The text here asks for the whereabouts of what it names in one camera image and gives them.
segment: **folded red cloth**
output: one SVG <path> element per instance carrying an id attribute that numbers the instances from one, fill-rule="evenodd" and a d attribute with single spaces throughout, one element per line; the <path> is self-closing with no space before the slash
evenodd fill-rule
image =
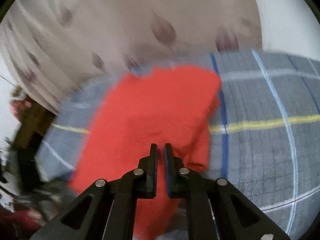
<path id="1" fill-rule="evenodd" d="M 219 105 L 220 87 L 216 74 L 189 65 L 154 68 L 142 78 L 128 74 L 97 111 L 70 186 L 82 192 L 97 179 L 121 178 L 149 155 L 151 143 L 161 150 L 171 143 L 186 167 L 205 171 L 208 118 Z M 155 199 L 137 202 L 134 236 L 141 240 L 162 235 L 179 203 L 167 197 L 163 162 L 161 153 Z"/>

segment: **black object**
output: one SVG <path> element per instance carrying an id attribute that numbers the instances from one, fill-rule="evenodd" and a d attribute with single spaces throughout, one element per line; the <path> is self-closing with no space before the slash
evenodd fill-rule
<path id="1" fill-rule="evenodd" d="M 157 152 L 152 144 L 150 155 L 121 179 L 98 179 L 31 240 L 131 240 L 137 199 L 156 196 Z M 184 168 L 170 144 L 164 158 L 168 196 L 187 200 L 190 240 L 216 240 L 216 228 L 221 240 L 260 240 L 270 234 L 273 240 L 290 240 L 226 179 L 204 179 Z"/>

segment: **gray plaid fabric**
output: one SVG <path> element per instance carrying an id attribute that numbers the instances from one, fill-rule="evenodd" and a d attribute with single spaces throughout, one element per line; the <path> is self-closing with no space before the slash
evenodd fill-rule
<path id="1" fill-rule="evenodd" d="M 217 72 L 220 107 L 210 120 L 210 179 L 225 177 L 292 240 L 320 210 L 320 62 L 245 50 L 157 65 L 193 63 Z M 145 67 L 137 72 L 150 72 Z M 116 80 L 105 77 L 62 103 L 55 124 L 88 128 L 101 98 Z M 86 135 L 52 127 L 37 153 L 48 180 L 73 170 Z M 187 239 L 182 208 L 159 239 Z"/>

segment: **silver screw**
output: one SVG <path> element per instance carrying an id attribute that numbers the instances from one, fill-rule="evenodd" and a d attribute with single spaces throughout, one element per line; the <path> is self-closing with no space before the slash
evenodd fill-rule
<path id="1" fill-rule="evenodd" d="M 186 175 L 188 174 L 190 171 L 188 168 L 180 168 L 179 170 L 180 174 Z"/>
<path id="2" fill-rule="evenodd" d="M 135 169 L 134 171 L 133 171 L 133 173 L 135 174 L 135 175 L 142 175 L 143 174 L 143 169 Z"/>
<path id="3" fill-rule="evenodd" d="M 220 186 L 225 186 L 227 185 L 227 180 L 226 179 L 218 179 L 217 183 L 220 185 Z"/>
<path id="4" fill-rule="evenodd" d="M 106 181 L 104 179 L 98 179 L 96 181 L 96 186 L 97 187 L 103 187 L 106 184 Z"/>

